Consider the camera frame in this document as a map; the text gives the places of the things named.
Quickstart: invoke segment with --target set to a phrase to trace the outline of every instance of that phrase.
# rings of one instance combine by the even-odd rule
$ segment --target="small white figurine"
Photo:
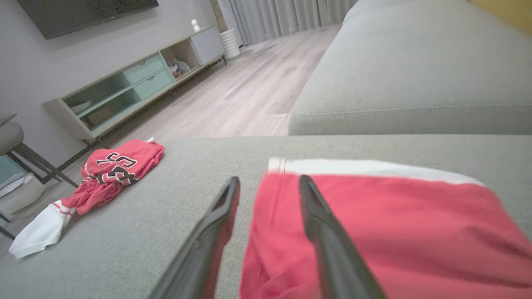
[[[194,32],[198,32],[201,30],[201,28],[198,26],[198,21],[196,21],[196,19],[192,20],[192,26],[194,27]]]

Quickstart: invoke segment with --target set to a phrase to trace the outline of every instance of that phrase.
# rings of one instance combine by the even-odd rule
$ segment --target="sofa cushion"
[[[379,135],[179,139],[111,203],[72,219],[59,243],[0,258],[2,298],[146,298],[230,176],[242,184],[216,298],[238,298],[253,201],[272,156],[374,159],[479,179],[532,236],[532,136]]]
[[[464,0],[359,0],[290,135],[532,134],[532,38]]]

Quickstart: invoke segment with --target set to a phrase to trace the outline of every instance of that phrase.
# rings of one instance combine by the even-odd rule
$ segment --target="mint green drawer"
[[[140,82],[142,79],[149,77],[151,74],[162,70],[166,67],[166,63],[162,61],[159,53],[139,61],[124,70],[124,74],[128,77],[132,84]]]
[[[162,70],[135,85],[135,90],[141,99],[147,99],[149,96],[173,82],[173,77],[170,77],[167,72]]]

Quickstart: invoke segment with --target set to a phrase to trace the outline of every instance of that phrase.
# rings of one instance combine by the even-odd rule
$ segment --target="gray wall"
[[[24,142],[59,166],[85,145],[41,103],[193,32],[215,26],[209,0],[157,0],[159,7],[45,40],[16,0],[0,1],[0,107],[15,110]]]

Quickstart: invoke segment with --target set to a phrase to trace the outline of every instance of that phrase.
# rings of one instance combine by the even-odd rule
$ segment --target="fabric pile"
[[[310,175],[389,298],[532,298],[532,245],[481,182],[380,161],[270,159],[240,298],[321,298],[298,183]]]
[[[88,213],[113,200],[124,186],[133,185],[159,163],[164,146],[132,139],[116,149],[97,149],[81,169],[84,180],[72,196],[45,208],[16,237],[9,248],[17,259],[56,244],[72,216]]]

